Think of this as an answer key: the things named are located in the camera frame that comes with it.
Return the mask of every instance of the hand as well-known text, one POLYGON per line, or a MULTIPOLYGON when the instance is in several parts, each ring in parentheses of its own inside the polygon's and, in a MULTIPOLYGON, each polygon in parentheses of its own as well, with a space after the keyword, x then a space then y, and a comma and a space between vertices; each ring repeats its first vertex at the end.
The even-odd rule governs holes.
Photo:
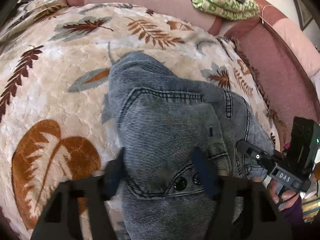
MULTIPOLYGON (((269 182, 269 184, 267 186, 267 190, 268 190, 271 198, 273 199, 274 203, 276 203, 276 204, 279 203, 279 197, 276 194, 277 187, 278 187, 278 182, 275 179, 271 179, 271 181, 269 182)), ((289 189, 289 190, 283 192, 281 197, 285 201, 285 200, 288 200, 289 198, 293 197, 295 194, 297 194, 295 191, 293 191, 292 189, 289 189)), ((299 194, 297 194, 292 199, 288 200, 285 203, 285 205, 280 209, 280 211, 292 207, 298 198, 299 198, 299 194)))

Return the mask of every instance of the jeans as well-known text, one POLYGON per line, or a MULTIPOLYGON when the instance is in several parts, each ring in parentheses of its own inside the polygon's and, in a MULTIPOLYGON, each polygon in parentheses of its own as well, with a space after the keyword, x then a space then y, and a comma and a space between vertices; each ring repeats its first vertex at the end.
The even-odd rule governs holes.
MULTIPOLYGON (((131 239, 203 239, 217 203, 196 181, 199 147, 231 176, 266 171, 237 152, 245 139, 273 154, 274 145, 239 95, 177 77, 154 58, 131 53, 113 65, 108 101, 125 147, 121 198, 131 239)), ((243 201, 236 198, 234 220, 243 201)))

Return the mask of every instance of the orange leaf print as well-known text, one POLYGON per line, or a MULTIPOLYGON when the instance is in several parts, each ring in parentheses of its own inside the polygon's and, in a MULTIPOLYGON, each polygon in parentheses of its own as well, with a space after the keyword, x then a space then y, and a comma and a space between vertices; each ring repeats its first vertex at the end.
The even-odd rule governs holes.
POLYGON ((250 74, 250 69, 245 65, 245 63, 241 59, 237 59, 238 64, 240 65, 241 72, 243 75, 250 74))
MULTIPOLYGON (((54 120, 36 123, 20 140, 12 158, 12 186, 21 218, 33 229, 60 180, 90 176, 101 167, 92 143, 80 136, 61 137, 54 120)), ((80 204, 80 212, 85 206, 80 204)))
POLYGON ((88 79, 85 84, 88 84, 88 83, 91 83, 91 82, 94 82, 94 81, 97 81, 97 80, 100 80, 102 78, 105 78, 109 75, 109 72, 110 72, 110 69, 106 69, 106 70, 103 70, 102 72, 98 73, 97 75, 95 75, 94 77, 88 79))
POLYGON ((238 85, 240 86, 241 90, 250 98, 252 98, 252 91, 253 88, 250 87, 243 79, 243 77, 240 75, 239 71, 235 68, 233 69, 233 74, 236 78, 236 81, 238 85))
POLYGON ((219 70, 217 70, 216 75, 209 74, 208 78, 210 79, 210 81, 212 80, 219 81, 218 87, 230 90, 230 87, 231 87, 230 79, 229 79, 229 74, 227 70, 223 69, 221 70, 221 73, 219 72, 219 70))
POLYGON ((194 29, 192 29, 188 25, 180 22, 168 21, 167 24, 170 25, 170 30, 194 31, 194 29))
POLYGON ((144 36, 146 35, 146 32, 142 32, 142 33, 140 33, 140 35, 139 35, 139 40, 141 40, 144 36))
POLYGON ((167 47, 169 46, 176 46, 177 43, 184 44, 185 42, 180 37, 172 37, 168 33, 163 32, 162 30, 156 29, 157 26, 154 25, 152 22, 147 20, 134 20, 128 17, 124 17, 132 22, 130 22, 127 26, 130 27, 128 30, 134 30, 132 35, 135 35, 141 31, 139 34, 138 39, 142 40, 145 36, 145 43, 149 43, 152 38, 153 46, 156 45, 158 41, 159 46, 164 49, 164 45, 167 47))

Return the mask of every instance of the purple sleeve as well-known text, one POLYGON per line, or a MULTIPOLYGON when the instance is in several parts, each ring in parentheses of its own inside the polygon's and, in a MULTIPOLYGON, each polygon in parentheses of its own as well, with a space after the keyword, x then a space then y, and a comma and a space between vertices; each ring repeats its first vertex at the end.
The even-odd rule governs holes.
POLYGON ((292 207, 283 210, 281 213, 292 225, 304 224, 301 197, 297 199, 292 207))
POLYGON ((319 235, 319 223, 305 223, 303 221, 302 200, 299 197, 294 205, 281 212, 290 224, 292 229, 293 240, 316 239, 319 235))

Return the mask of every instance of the gray leaf print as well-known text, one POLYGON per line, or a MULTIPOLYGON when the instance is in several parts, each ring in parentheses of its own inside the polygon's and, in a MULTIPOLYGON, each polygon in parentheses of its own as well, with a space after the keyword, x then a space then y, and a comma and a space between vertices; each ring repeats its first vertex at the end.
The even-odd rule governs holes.
POLYGON ((109 71, 109 68, 101 68, 86 73, 69 87, 68 92, 75 93, 98 87, 108 80, 109 71))
POLYGON ((199 51, 202 55, 205 55, 202 51, 203 47, 212 47, 213 45, 216 45, 217 42, 216 41, 213 41, 213 40, 209 40, 209 39, 202 39, 202 40, 199 40, 197 43, 196 43, 196 50, 199 51))
POLYGON ((79 14, 86 14, 89 11, 95 10, 95 9, 99 9, 99 8, 104 8, 104 7, 117 7, 117 8, 124 8, 124 9, 132 9, 133 7, 139 7, 137 5, 132 5, 130 3, 108 3, 108 4, 98 4, 95 5, 91 8, 88 9, 84 9, 82 11, 79 12, 79 14))
POLYGON ((112 17, 95 18, 84 17, 78 22, 68 22, 61 25, 57 25, 54 29, 58 34, 54 35, 50 41, 64 39, 64 41, 71 41, 85 37, 86 35, 97 31, 100 28, 113 31, 110 28, 105 27, 105 24, 110 22, 112 17))
POLYGON ((200 70, 202 76, 209 82, 217 85, 218 87, 226 90, 231 90, 231 81, 229 79, 229 73, 225 66, 219 67, 217 64, 212 62, 211 70, 202 69, 200 70))

